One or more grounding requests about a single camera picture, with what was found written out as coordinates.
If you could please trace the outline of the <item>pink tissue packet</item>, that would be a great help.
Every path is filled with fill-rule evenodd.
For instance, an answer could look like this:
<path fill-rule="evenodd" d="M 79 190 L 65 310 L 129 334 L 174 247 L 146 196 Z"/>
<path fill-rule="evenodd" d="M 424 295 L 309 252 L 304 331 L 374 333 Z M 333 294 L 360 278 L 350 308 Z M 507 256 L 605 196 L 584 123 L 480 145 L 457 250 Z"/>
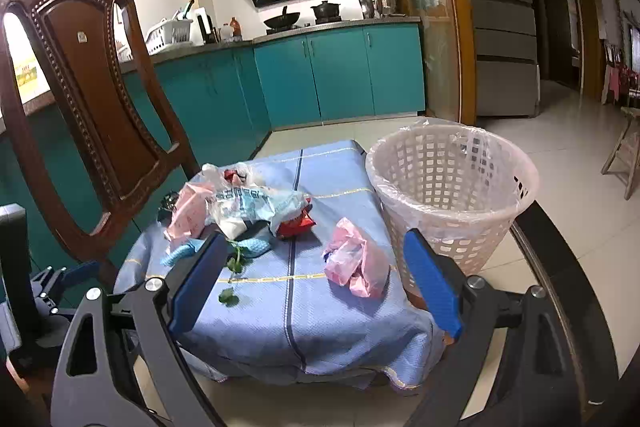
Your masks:
<path fill-rule="evenodd" d="M 207 202 L 213 189 L 206 183 L 188 182 L 179 192 L 175 209 L 165 236 L 171 242 L 183 243 L 187 239 L 198 239 L 206 227 L 209 216 Z"/>

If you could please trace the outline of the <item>brown sauce bottle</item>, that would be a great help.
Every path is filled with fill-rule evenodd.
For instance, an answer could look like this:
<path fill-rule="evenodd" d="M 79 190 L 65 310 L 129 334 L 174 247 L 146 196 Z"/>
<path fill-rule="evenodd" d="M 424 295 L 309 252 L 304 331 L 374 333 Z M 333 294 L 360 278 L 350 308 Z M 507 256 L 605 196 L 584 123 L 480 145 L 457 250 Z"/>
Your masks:
<path fill-rule="evenodd" d="M 242 40 L 242 28 L 241 28 L 241 25 L 240 25 L 239 21 L 235 17 L 232 17 L 232 19 L 230 20 L 230 27 L 232 28 L 233 40 L 234 41 L 241 41 Z"/>

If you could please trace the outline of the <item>green vegetable leaves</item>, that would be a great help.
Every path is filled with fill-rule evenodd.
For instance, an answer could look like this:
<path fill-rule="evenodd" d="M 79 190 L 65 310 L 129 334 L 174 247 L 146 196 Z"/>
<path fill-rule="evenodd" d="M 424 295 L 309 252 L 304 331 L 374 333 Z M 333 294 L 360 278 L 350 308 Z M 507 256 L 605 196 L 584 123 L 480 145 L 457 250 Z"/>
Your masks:
<path fill-rule="evenodd" d="M 250 248 L 243 242 L 231 242 L 230 245 L 233 251 L 226 263 L 226 267 L 230 272 L 228 286 L 218 295 L 218 301 L 227 308 L 234 307 L 239 303 L 240 298 L 235 294 L 236 281 L 239 280 L 250 263 Z"/>

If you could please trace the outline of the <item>grey refrigerator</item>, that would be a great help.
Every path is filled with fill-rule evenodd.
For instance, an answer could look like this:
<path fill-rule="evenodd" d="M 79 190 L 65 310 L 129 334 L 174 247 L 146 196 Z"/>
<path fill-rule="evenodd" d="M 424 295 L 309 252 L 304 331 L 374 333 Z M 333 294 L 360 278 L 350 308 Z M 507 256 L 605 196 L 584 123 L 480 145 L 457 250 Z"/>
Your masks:
<path fill-rule="evenodd" d="M 470 0 L 480 117 L 533 117 L 539 75 L 533 0 Z"/>

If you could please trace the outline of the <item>red snack packet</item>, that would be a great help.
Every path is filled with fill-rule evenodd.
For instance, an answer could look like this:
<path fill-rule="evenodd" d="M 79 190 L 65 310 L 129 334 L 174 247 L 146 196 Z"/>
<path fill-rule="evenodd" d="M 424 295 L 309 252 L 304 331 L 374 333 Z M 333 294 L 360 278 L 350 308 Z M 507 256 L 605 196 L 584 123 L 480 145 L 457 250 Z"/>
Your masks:
<path fill-rule="evenodd" d="M 289 239 L 290 237 L 308 232 L 315 225 L 316 222 L 309 216 L 309 209 L 305 208 L 298 217 L 282 222 L 279 225 L 276 235 L 279 239 Z"/>

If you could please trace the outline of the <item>clear plastic bag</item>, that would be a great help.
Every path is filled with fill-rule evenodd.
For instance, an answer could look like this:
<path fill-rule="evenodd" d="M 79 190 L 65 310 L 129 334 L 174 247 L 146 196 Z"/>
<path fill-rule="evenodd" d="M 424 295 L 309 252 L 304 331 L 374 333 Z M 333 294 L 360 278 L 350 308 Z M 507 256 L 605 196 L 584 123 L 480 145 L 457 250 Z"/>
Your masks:
<path fill-rule="evenodd" d="M 237 162 L 227 167 L 204 164 L 200 175 L 214 187 L 250 187 L 262 185 L 262 176 L 247 162 Z"/>

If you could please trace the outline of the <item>steel pot with lid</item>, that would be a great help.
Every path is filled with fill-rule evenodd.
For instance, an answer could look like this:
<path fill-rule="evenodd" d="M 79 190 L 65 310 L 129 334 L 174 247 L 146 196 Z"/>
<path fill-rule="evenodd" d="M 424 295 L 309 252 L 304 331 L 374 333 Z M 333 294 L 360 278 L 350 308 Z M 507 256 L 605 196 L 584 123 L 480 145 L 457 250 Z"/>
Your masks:
<path fill-rule="evenodd" d="M 402 0 L 358 0 L 364 18 L 404 16 Z"/>

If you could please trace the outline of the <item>wooden stool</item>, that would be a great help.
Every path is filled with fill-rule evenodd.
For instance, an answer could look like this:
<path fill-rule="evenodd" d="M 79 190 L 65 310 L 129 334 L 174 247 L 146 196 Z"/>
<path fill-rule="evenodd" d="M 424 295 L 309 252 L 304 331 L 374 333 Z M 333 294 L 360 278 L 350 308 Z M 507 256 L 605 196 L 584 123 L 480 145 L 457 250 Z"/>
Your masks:
<path fill-rule="evenodd" d="M 620 132 L 613 150 L 608 154 L 608 158 L 601 168 L 601 173 L 608 174 L 614 162 L 619 160 L 626 170 L 616 172 L 615 176 L 624 182 L 624 199 L 628 200 L 634 193 L 639 176 L 639 109 L 623 107 L 622 114 L 625 117 L 625 126 Z"/>

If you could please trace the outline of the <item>white blue bread wrapper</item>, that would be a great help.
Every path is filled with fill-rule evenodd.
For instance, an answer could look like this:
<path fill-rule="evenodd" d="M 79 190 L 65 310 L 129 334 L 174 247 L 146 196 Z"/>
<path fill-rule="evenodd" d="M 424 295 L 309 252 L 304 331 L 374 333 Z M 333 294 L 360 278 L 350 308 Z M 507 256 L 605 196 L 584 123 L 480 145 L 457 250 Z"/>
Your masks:
<path fill-rule="evenodd" d="M 232 186 L 206 197 L 209 218 L 227 239 L 237 239 L 257 222 L 267 222 L 273 236 L 285 222 L 302 217 L 311 199 L 303 192 L 266 186 Z"/>

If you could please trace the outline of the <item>teal kitchen base cabinets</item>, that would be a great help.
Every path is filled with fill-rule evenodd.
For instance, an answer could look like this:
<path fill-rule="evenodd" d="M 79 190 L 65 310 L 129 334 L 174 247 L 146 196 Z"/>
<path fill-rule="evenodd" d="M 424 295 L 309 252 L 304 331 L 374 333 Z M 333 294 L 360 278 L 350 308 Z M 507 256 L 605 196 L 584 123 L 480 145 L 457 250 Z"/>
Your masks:
<path fill-rule="evenodd" d="M 257 44 L 175 50 L 189 54 L 154 68 L 198 163 L 226 165 L 253 157 L 272 130 L 423 112 L 419 28 L 417 17 L 306 28 Z M 58 106 L 47 101 L 26 118 L 58 194 L 81 230 L 91 232 L 102 212 Z M 114 265 L 154 219 L 160 198 L 184 181 L 174 170 L 152 193 L 108 251 Z M 36 267 L 76 263 L 49 231 L 1 131 L 1 204 L 10 202 L 27 211 Z"/>

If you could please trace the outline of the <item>white dish rack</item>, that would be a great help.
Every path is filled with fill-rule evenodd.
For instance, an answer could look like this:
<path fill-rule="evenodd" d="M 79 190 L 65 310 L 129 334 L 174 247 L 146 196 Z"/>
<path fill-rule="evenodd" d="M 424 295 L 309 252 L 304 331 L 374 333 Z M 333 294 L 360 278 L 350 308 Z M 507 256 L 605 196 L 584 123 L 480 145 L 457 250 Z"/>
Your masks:
<path fill-rule="evenodd" d="M 145 37 L 145 45 L 150 55 L 190 46 L 192 20 L 161 20 L 151 27 Z"/>

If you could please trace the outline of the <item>blue cloth table cover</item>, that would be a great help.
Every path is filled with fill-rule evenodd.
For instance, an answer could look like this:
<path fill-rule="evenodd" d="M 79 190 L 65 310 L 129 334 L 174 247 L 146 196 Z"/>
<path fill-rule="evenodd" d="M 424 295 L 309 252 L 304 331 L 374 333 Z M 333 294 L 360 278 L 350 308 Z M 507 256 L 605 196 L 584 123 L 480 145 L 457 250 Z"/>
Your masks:
<path fill-rule="evenodd" d="M 312 228 L 271 247 L 241 273 L 222 270 L 192 329 L 179 337 L 208 378 L 250 376 L 268 384 L 344 381 L 364 387 L 383 374 L 418 389 L 445 350 L 444 332 L 402 287 L 366 153 L 355 141 L 291 150 L 245 165 L 265 186 L 307 194 Z M 381 295 L 360 297 L 324 273 L 323 251 L 342 219 L 386 254 Z"/>

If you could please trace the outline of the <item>black wok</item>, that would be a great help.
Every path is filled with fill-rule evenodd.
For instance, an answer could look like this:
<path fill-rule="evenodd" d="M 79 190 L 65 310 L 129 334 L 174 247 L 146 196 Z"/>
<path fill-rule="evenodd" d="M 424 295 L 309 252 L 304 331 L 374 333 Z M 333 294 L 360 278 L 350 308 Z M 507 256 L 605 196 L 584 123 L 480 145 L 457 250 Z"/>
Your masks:
<path fill-rule="evenodd" d="M 288 12 L 288 7 L 285 5 L 280 15 L 268 18 L 264 24 L 271 32 L 285 31 L 293 28 L 299 17 L 299 12 Z"/>

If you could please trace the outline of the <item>wooden door frame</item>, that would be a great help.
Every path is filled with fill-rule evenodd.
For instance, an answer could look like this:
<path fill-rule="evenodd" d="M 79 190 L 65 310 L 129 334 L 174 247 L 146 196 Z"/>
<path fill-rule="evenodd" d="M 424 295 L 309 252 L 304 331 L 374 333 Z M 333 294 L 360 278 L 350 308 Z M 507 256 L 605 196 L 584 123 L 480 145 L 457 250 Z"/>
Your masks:
<path fill-rule="evenodd" d="M 427 112 L 476 124 L 476 53 L 471 0 L 402 0 L 420 18 Z"/>

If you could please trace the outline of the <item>brown wooden chair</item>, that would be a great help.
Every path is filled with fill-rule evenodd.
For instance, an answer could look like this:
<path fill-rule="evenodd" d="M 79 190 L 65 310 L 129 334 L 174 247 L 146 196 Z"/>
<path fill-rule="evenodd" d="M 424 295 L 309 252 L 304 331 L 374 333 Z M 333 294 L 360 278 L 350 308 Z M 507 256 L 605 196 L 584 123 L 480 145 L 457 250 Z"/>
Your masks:
<path fill-rule="evenodd" d="M 116 51 L 114 11 L 155 113 L 170 140 L 163 148 L 132 103 Z M 9 43 L 1 43 L 1 113 L 18 165 L 41 216 L 70 257 L 98 262 L 98 279 L 113 286 L 108 254 L 151 195 L 177 168 L 200 170 L 188 136 L 160 87 L 143 41 L 134 0 L 1 0 L 1 12 L 23 25 L 58 109 L 88 172 L 102 216 L 84 231 L 67 211 L 29 129 Z"/>

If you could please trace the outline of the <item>white plastic waste basket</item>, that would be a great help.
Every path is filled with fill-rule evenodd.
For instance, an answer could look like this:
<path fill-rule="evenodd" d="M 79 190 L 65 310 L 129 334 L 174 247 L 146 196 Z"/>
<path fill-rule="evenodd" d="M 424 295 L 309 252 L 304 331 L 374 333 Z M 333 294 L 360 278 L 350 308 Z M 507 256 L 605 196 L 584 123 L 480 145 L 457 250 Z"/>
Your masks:
<path fill-rule="evenodd" d="M 379 139 L 367 153 L 366 169 L 402 285 L 413 298 L 421 291 L 404 255 L 409 230 L 419 230 L 437 254 L 472 275 L 533 204 L 540 184 L 533 161 L 511 141 L 439 119 L 422 119 Z"/>

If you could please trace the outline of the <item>black cooking pot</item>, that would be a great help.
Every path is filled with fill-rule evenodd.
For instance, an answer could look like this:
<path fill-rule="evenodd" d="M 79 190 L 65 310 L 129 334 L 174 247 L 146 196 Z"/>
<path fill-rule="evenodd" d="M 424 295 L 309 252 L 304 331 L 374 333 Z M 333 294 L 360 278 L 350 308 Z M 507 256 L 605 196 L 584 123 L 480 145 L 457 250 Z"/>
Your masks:
<path fill-rule="evenodd" d="M 317 24 L 340 22 L 342 20 L 340 5 L 329 1 L 321 1 L 312 7 Z"/>

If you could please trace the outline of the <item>pink plastic bag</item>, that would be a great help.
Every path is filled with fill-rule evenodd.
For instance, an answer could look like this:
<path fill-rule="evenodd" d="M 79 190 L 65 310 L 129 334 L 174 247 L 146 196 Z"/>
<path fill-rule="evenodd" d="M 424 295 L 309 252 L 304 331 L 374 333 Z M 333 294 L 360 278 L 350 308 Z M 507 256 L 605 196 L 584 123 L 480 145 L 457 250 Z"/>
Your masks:
<path fill-rule="evenodd" d="M 335 225 L 322 254 L 326 278 L 359 298 L 381 298 L 390 262 L 374 239 L 346 217 Z"/>

